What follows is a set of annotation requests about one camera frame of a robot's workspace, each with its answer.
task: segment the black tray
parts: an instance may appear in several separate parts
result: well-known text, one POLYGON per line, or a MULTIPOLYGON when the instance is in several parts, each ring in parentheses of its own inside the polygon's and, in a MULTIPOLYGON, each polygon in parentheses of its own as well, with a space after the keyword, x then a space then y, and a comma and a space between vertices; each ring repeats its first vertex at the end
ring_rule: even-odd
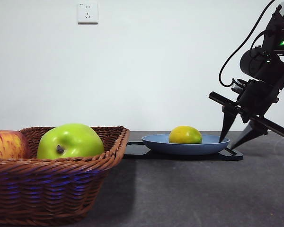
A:
POLYGON ((226 148, 211 155, 170 155, 149 150, 142 141, 130 141, 126 144, 124 154, 126 159, 169 159, 169 160, 212 160, 240 161, 243 154, 237 150, 226 148))

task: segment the blue plate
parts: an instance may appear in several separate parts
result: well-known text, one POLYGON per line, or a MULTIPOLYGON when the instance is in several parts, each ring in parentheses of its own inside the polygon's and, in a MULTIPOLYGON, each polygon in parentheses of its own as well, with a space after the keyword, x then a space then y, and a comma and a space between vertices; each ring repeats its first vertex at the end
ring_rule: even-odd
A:
POLYGON ((225 138, 219 143, 220 136, 202 134, 202 143, 169 143, 169 134, 149 135, 142 141, 149 149, 171 155, 209 155, 225 149, 230 140, 225 138))

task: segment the wall socket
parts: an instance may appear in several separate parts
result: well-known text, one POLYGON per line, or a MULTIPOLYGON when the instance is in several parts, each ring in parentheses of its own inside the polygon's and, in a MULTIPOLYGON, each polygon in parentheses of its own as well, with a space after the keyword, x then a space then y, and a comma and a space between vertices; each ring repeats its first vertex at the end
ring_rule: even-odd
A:
POLYGON ((98 3, 82 2, 77 5, 78 24, 98 24, 98 3))

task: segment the orange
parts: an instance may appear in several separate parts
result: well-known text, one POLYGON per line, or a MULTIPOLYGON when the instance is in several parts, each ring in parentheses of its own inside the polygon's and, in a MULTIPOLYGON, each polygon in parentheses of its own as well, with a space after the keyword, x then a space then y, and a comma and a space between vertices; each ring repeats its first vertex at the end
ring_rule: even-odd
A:
POLYGON ((202 143, 202 134, 190 126, 178 126, 169 134, 170 143, 202 143))

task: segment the red apple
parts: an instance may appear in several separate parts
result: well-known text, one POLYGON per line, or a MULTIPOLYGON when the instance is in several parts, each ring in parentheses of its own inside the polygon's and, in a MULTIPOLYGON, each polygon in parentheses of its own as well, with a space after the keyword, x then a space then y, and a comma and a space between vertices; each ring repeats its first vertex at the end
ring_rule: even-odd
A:
POLYGON ((30 158, 27 139, 19 131, 0 131, 0 158, 30 158))

